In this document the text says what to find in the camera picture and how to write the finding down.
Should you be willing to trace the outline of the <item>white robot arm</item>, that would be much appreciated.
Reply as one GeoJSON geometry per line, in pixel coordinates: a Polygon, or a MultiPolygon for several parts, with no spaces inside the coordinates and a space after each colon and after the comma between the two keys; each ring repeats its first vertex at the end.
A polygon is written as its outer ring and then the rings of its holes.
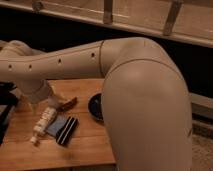
{"type": "Polygon", "coordinates": [[[55,103],[50,79],[103,78],[101,109],[118,171],[191,171],[192,109],[166,51],[143,37],[38,52],[13,40],[0,50],[0,80],[32,103],[55,103]]]}

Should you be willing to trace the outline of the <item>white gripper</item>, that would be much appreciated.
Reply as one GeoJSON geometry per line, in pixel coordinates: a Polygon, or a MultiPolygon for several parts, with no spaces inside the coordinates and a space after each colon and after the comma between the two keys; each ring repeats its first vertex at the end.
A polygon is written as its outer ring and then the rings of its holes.
{"type": "Polygon", "coordinates": [[[32,103],[39,103],[53,94],[46,80],[21,80],[16,82],[23,95],[32,103]]]}

